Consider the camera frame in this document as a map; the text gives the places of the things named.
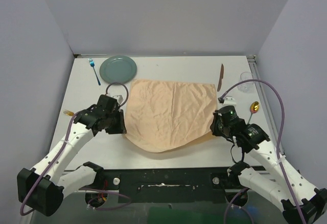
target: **blue fork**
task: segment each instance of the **blue fork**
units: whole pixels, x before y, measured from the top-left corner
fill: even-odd
[[[96,78],[97,78],[97,81],[98,81],[98,85],[101,85],[100,80],[99,80],[99,78],[97,76],[97,73],[96,73],[96,69],[94,69],[94,61],[93,61],[93,59],[88,59],[88,61],[90,62],[90,65],[91,65],[91,67],[94,70],[94,74],[96,75]]]

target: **white table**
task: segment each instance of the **white table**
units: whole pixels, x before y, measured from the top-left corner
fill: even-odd
[[[106,59],[93,59],[97,73],[99,73],[100,65]],[[213,83],[216,87],[219,81],[220,67],[223,63],[224,79],[217,97],[238,82],[242,72],[251,72],[245,56],[133,57],[132,59],[137,64],[135,79]],[[87,58],[75,59],[61,110],[68,109],[76,112],[97,103],[99,95],[105,93],[107,86],[107,83],[101,78],[100,81],[101,86],[98,86]],[[122,94],[125,98],[125,90],[121,86],[110,87],[109,93],[112,96]],[[237,100],[237,113],[246,121],[250,116],[251,103],[261,102],[256,88],[250,94],[234,88],[228,95]],[[60,113],[51,148],[66,133],[69,120],[70,117]],[[268,126],[269,119],[265,117],[263,109],[253,115],[251,122],[258,124],[272,138]],[[87,161],[98,164],[104,169],[226,167],[233,165],[229,152],[230,147],[231,144],[223,138],[214,138],[202,144],[186,145],[173,151],[150,153],[138,148],[122,135],[108,135],[102,131],[80,150],[66,170],[75,170]],[[241,151],[234,148],[233,155],[236,160],[239,160]],[[260,165],[249,156],[245,157],[245,162],[252,166]]]

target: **beige cloth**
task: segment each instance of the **beige cloth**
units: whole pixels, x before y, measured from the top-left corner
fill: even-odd
[[[183,146],[210,132],[213,84],[134,80],[125,115],[126,137],[145,151]]]

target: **white wall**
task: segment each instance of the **white wall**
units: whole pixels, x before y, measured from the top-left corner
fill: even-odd
[[[18,223],[16,176],[49,148],[73,55],[44,0],[0,0],[0,223]]]
[[[75,54],[256,54],[287,0],[45,0]]]
[[[287,158],[319,188],[327,187],[326,25],[327,0],[288,0],[258,56],[261,77],[285,103]],[[278,101],[268,98],[279,124]]]

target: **teal plate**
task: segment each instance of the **teal plate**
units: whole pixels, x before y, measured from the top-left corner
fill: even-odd
[[[100,76],[108,83],[126,83],[136,75],[136,63],[127,56],[117,55],[106,59],[100,66]]]

